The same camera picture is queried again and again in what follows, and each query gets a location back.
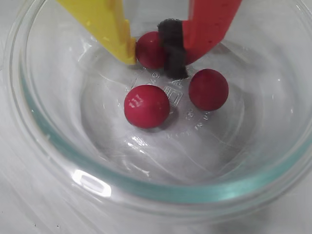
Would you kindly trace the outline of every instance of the glass bowl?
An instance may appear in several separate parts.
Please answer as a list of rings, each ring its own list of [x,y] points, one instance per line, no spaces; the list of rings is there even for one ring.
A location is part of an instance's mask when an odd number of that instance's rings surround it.
[[[187,12],[187,0],[125,1],[137,38]],[[277,198],[310,167],[311,19],[300,0],[243,0],[225,39],[188,66],[188,79],[171,80],[118,62],[56,1],[26,1],[5,52],[12,111],[47,166],[97,201],[166,219],[232,217]],[[205,68],[230,86],[214,112],[188,97]],[[151,130],[124,116],[125,96],[142,84],[171,103]]]

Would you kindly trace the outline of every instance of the red ball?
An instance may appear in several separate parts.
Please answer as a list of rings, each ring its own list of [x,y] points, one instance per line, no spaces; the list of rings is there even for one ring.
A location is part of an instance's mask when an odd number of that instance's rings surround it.
[[[165,50],[160,44],[158,32],[144,34],[136,43],[136,57],[148,69],[159,69],[165,63]]]
[[[139,128],[155,128],[169,116],[170,103],[162,89],[141,85],[131,90],[124,102],[127,120]]]
[[[191,80],[189,95],[192,103],[203,111],[221,108],[229,96],[229,85],[219,72],[204,69]]]

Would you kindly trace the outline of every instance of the red plastic arm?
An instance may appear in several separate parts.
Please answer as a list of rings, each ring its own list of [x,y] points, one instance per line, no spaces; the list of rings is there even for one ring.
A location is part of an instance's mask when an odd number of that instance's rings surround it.
[[[187,64],[195,62],[223,40],[241,2],[190,0],[189,20],[183,22]]]

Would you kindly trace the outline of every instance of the white surface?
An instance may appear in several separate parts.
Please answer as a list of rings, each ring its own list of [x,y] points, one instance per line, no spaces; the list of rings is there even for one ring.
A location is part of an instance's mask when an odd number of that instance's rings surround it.
[[[1,0],[0,54],[21,0]],[[310,234],[312,174],[269,207],[226,223],[167,226],[120,220],[66,189],[44,168],[15,129],[0,71],[0,233],[10,234]]]

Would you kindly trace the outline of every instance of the yellow plastic arm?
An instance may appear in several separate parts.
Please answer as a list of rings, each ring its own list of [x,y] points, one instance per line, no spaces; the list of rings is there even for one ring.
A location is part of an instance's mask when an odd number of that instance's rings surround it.
[[[58,0],[112,55],[135,64],[136,39],[130,35],[122,0]]]

